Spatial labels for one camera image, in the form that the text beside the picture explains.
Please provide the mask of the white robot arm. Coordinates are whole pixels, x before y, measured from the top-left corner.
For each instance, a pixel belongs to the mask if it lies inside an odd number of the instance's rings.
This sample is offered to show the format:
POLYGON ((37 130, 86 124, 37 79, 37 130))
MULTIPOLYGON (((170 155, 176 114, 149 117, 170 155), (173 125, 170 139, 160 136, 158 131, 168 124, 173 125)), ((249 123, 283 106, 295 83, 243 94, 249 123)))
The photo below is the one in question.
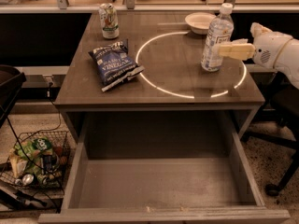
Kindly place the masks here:
POLYGON ((250 32, 252 43, 247 39, 224 42, 213 48, 212 53, 241 61, 252 59, 263 68, 281 72, 299 89, 299 40, 257 22, 251 25, 250 32))

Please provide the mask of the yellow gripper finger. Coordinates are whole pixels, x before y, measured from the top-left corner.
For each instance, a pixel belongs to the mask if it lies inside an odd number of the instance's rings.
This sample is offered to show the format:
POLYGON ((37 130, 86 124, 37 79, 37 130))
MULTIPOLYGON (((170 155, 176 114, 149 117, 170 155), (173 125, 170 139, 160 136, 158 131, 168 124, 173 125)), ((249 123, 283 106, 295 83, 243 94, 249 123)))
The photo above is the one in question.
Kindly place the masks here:
POLYGON ((252 58, 255 52, 255 47, 250 43, 244 44, 217 44, 214 47, 214 52, 222 57, 229 57, 241 61, 252 58))
POLYGON ((252 40, 249 41, 247 38, 240 38, 233 41, 226 41, 225 45, 232 45, 232 44, 266 44, 268 45, 271 41, 270 35, 272 34, 272 30, 261 25, 258 22, 254 22, 249 29, 252 40))

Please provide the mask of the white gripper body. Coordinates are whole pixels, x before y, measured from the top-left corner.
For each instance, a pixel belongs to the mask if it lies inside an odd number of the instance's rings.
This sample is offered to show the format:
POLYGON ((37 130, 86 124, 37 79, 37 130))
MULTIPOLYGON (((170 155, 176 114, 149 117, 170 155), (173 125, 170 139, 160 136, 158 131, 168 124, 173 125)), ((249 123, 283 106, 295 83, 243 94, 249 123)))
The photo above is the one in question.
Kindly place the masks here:
POLYGON ((256 36, 253 39, 255 53, 252 60, 262 67, 273 68, 279 53, 291 40, 291 35, 281 32, 269 32, 256 36))

